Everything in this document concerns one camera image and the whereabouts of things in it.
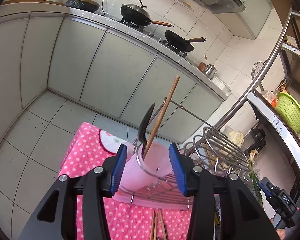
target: pink polka dot cloth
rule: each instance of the pink polka dot cloth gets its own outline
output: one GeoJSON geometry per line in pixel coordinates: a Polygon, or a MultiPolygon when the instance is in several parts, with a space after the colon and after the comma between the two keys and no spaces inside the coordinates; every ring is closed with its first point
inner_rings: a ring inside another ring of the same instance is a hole
{"type": "MultiPolygon", "coordinates": [[[[131,145],[90,123],[84,122],[77,130],[61,163],[60,173],[71,178],[85,175],[103,161],[117,153],[121,143],[131,145]]],[[[120,203],[104,198],[109,232],[113,240],[150,238],[152,208],[120,203]]],[[[168,239],[186,239],[191,211],[162,210],[168,239]]],[[[162,237],[160,219],[157,221],[157,237],[162,237]]],[[[82,196],[77,199],[77,239],[83,237],[82,196]]]]}

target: metal bolt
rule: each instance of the metal bolt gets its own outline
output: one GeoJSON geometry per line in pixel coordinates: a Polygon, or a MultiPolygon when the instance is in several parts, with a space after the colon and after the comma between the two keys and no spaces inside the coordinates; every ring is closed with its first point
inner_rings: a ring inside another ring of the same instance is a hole
{"type": "Polygon", "coordinates": [[[103,168],[102,167],[95,167],[94,169],[93,169],[93,171],[95,172],[95,173],[101,173],[101,172],[103,172],[103,168]]]}
{"type": "Polygon", "coordinates": [[[60,177],[59,177],[59,180],[61,181],[61,182],[64,182],[64,181],[66,181],[68,179],[68,176],[66,175],[66,174],[63,174],[63,175],[61,175],[60,177]]]}
{"type": "Polygon", "coordinates": [[[229,178],[230,178],[231,180],[237,180],[237,179],[238,179],[238,175],[235,174],[235,173],[230,173],[229,178]]]}
{"type": "Polygon", "coordinates": [[[193,167],[193,171],[196,173],[200,173],[203,170],[203,168],[201,166],[194,166],[193,167]]]}

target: dish drying rack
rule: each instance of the dish drying rack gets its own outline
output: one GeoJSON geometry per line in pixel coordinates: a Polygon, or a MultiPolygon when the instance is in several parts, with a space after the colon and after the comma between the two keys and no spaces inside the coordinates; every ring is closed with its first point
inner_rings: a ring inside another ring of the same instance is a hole
{"type": "MultiPolygon", "coordinates": [[[[166,99],[164,98],[163,103],[151,117],[149,123],[161,111],[166,99]]],[[[215,129],[200,117],[188,111],[184,106],[179,105],[173,100],[170,102],[207,125],[202,129],[203,136],[194,136],[193,141],[186,143],[184,148],[180,150],[180,153],[185,155],[188,147],[193,146],[195,152],[190,154],[190,157],[196,165],[218,176],[226,176],[230,172],[234,172],[239,177],[245,179],[245,176],[249,172],[249,165],[247,157],[240,148],[230,141],[220,130],[215,129]],[[198,143],[197,141],[202,138],[204,142],[198,143]]],[[[135,154],[140,168],[148,175],[155,177],[156,183],[151,183],[134,192],[120,185],[114,199],[120,197],[120,202],[153,208],[189,210],[193,204],[193,197],[184,197],[182,195],[178,190],[173,172],[163,177],[158,177],[147,172],[138,159],[137,152],[142,144],[137,145],[137,142],[138,138],[133,142],[133,154],[127,157],[127,161],[135,154]]]]}

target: pink utensil holder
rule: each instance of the pink utensil holder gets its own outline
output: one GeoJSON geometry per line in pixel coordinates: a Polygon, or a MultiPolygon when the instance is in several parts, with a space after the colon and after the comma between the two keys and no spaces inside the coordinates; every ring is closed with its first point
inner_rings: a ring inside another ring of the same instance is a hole
{"type": "Polygon", "coordinates": [[[136,148],[135,154],[126,163],[120,187],[135,192],[151,183],[157,183],[157,179],[172,171],[169,150],[158,142],[153,142],[149,151],[142,159],[143,145],[136,148]]]}

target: human hand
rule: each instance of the human hand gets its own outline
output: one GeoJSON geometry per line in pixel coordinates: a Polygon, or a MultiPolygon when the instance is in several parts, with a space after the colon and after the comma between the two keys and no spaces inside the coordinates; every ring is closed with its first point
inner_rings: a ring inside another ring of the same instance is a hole
{"type": "Polygon", "coordinates": [[[284,230],[284,229],[277,229],[276,231],[277,231],[277,234],[278,234],[280,240],[284,240],[284,238],[286,237],[286,230],[284,230]]]}

